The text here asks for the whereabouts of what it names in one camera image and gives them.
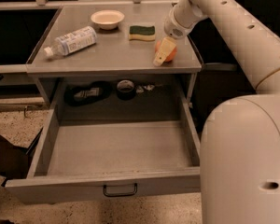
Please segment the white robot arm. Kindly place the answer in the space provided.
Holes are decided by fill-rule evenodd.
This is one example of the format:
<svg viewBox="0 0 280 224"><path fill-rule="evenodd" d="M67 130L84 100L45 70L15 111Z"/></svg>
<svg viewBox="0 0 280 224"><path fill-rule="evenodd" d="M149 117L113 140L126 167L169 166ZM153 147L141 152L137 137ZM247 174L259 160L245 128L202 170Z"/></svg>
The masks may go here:
<svg viewBox="0 0 280 224"><path fill-rule="evenodd" d="M256 92L220 104L203 126L203 224L280 224L280 38L235 0L180 0L154 63L204 18Z"/></svg>

